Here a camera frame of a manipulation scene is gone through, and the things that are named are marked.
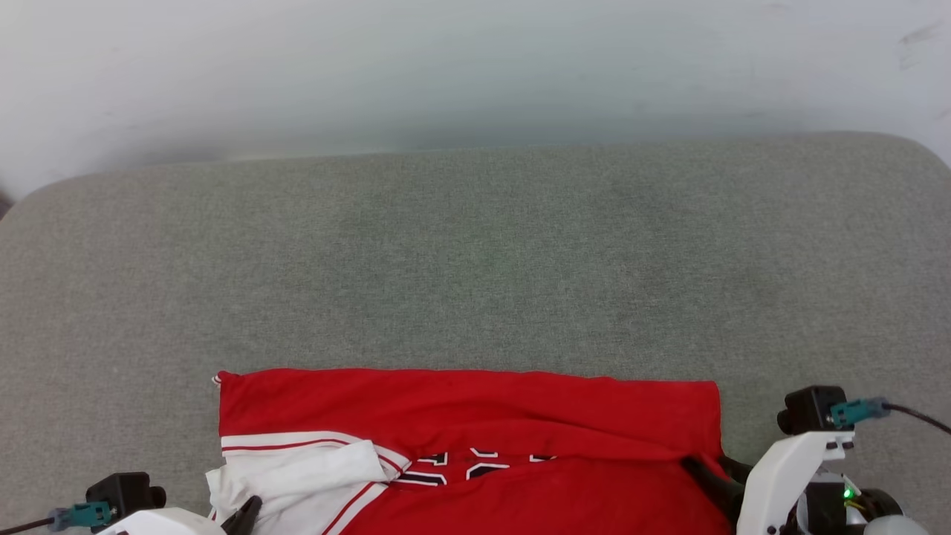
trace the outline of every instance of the white wall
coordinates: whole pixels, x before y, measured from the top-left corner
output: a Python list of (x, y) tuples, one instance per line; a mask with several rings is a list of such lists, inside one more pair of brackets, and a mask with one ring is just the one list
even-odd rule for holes
[(951, 161), (951, 0), (0, 0), (0, 189), (102, 169), (859, 129)]

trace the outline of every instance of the white stripe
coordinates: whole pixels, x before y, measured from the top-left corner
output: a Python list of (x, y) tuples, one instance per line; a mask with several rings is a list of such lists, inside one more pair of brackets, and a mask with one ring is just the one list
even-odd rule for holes
[(472, 451), (476, 457), (498, 457), (497, 451), (479, 451), (474, 447), (470, 447), (469, 450)]
[(411, 479), (397, 479), (393, 483), (408, 483), (410, 485), (426, 485), (426, 486), (439, 486), (438, 483), (431, 483), (428, 481), (414, 481)]
[[(346, 433), (337, 433), (335, 431), (304, 431), (304, 432), (295, 432), (295, 433), (265, 433), (261, 435), (230, 435), (222, 437), (222, 448), (225, 447), (260, 447), (260, 446), (285, 446), (291, 444), (300, 444), (314, 442), (317, 440), (334, 440), (341, 441), (346, 444), (353, 444), (359, 442), (363, 439), (360, 437), (355, 437), (353, 435), (348, 435)], [(322, 443), (322, 444), (312, 444), (305, 446), (296, 446), (297, 447), (340, 447), (343, 446), (337, 443)], [(409, 467), (410, 460), (405, 456), (396, 453), (394, 450), (378, 446), (373, 444), (373, 447), (376, 449), (377, 454), (380, 457), (385, 457), (390, 461), (393, 461), (399, 466), (400, 470), (405, 470)], [(274, 455), (275, 452), (281, 453), (287, 451), (286, 449), (231, 449), (222, 453), (222, 455), (227, 457), (232, 457), (235, 455)], [(386, 475), (390, 478), (397, 477), (396, 471), (389, 463), (381, 463), (383, 470), (386, 471)]]
[(478, 465), (474, 465), (473, 467), (466, 470), (466, 481), (469, 481), (470, 479), (472, 479), (471, 476), (474, 470), (478, 468), (482, 468), (483, 466), (487, 466), (489, 468), (498, 468), (498, 469), (509, 467), (508, 465), (493, 465), (492, 463), (479, 463)]
[(370, 488), (366, 489), (366, 492), (362, 496), (357, 498), (355, 502), (350, 504), (346, 510), (343, 511), (343, 514), (340, 515), (340, 519), (337, 520), (337, 523), (334, 524), (334, 527), (327, 531), (325, 535), (339, 535), (350, 521), (352, 521), (358, 513), (360, 513), (364, 507), (370, 505), (370, 502), (376, 500), (380, 494), (383, 493), (383, 490), (386, 489), (386, 485), (381, 485), (379, 483), (373, 484)]
[[(446, 484), (446, 476), (444, 476), (444, 475), (442, 475), (442, 474), (430, 474), (430, 473), (427, 473), (427, 472), (412, 472), (412, 471), (406, 471), (406, 472), (403, 472), (403, 473), (404, 473), (404, 474), (407, 474), (407, 475), (411, 475), (411, 476), (423, 476), (423, 477), (428, 477), (428, 478), (439, 478), (439, 480), (442, 481), (442, 484), (443, 484), (443, 485), (447, 485), (447, 484)], [(438, 485), (439, 485), (438, 483), (429, 483), (429, 482), (425, 482), (425, 483), (424, 483), (424, 482), (422, 482), (422, 481), (413, 481), (413, 480), (411, 480), (411, 479), (401, 479), (400, 481), (401, 481), (402, 483), (419, 483), (420, 485), (432, 485), (432, 486), (438, 486)]]

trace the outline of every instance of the white jersey trim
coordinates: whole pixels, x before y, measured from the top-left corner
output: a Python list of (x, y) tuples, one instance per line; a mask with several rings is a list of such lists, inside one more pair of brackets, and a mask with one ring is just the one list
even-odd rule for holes
[(475, 455), (476, 457), (498, 457), (497, 451), (479, 451), (478, 449), (475, 449), (474, 447), (470, 447), (469, 451), (472, 451), (473, 455)]
[[(271, 455), (275, 451), (287, 451), (303, 447), (341, 447), (360, 442), (360, 437), (336, 431), (303, 431), (294, 433), (265, 433), (260, 435), (230, 435), (222, 437), (222, 455)], [(373, 444), (384, 463), (387, 476), (397, 477), (411, 464), (404, 455), (394, 450)]]

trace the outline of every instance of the teal connector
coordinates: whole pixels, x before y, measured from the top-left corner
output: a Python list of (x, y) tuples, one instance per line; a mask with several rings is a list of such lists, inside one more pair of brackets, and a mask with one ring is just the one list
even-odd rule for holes
[(862, 420), (869, 418), (883, 418), (891, 413), (883, 405), (887, 404), (885, 398), (868, 398), (855, 400), (833, 405), (830, 409), (830, 416), (835, 427), (854, 426)]
[(90, 502), (88, 504), (76, 504), (69, 509), (57, 508), (49, 513), (53, 523), (49, 525), (50, 531), (63, 531), (68, 527), (95, 527), (97, 525), (107, 525), (112, 521), (112, 511), (109, 510), (109, 504), (106, 502)]

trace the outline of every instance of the folded fabric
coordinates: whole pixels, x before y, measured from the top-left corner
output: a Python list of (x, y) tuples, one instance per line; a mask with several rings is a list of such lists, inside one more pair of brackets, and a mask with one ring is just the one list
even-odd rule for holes
[(713, 383), (370, 369), (216, 382), (213, 505), (261, 495), (257, 535), (729, 533), (679, 463), (722, 454)]
[(251, 496), (262, 499), (258, 523), (327, 491), (388, 481), (370, 441), (349, 446), (305, 447), (286, 455), (232, 455), (205, 474), (216, 519), (223, 522)]

